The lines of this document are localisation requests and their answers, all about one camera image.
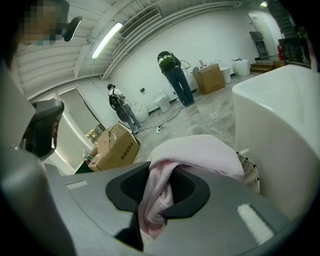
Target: white tub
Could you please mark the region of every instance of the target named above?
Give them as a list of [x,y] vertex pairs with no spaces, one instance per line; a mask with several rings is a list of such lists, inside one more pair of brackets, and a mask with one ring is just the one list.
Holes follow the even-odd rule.
[[232,88],[235,150],[257,164],[260,193],[290,219],[320,180],[320,75],[287,65]]

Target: gray floor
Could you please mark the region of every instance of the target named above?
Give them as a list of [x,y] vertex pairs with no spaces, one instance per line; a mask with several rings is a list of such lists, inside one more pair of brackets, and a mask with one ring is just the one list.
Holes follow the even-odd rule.
[[[141,132],[136,135],[141,142],[141,147],[135,162],[146,161],[151,151],[165,140],[190,135],[210,134],[233,148],[235,114],[232,87],[257,75],[259,73],[233,77],[225,88],[207,95],[198,92],[194,95],[194,104],[184,109],[182,109],[183,105],[176,101],[171,104],[167,112],[162,113],[159,110],[152,113],[143,123]],[[173,119],[163,124],[168,130],[163,129],[156,134],[156,128],[153,126],[158,126],[171,118]]]

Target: mesh basket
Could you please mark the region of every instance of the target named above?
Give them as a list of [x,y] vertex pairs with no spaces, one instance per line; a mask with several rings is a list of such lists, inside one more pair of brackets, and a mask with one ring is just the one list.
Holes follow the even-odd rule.
[[245,184],[254,189],[255,192],[260,192],[260,179],[258,175],[257,165],[252,163],[247,157],[244,157],[237,152],[238,158],[244,171]]

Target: door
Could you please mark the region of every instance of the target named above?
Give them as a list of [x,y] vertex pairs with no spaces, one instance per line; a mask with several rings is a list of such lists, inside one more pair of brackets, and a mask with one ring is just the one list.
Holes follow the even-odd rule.
[[265,45],[265,48],[269,54],[269,56],[276,56],[278,54],[277,48],[274,42],[274,39],[271,35],[271,32],[263,19],[263,17],[255,12],[249,12],[248,13],[255,29],[259,32],[261,32],[263,36],[263,42]]

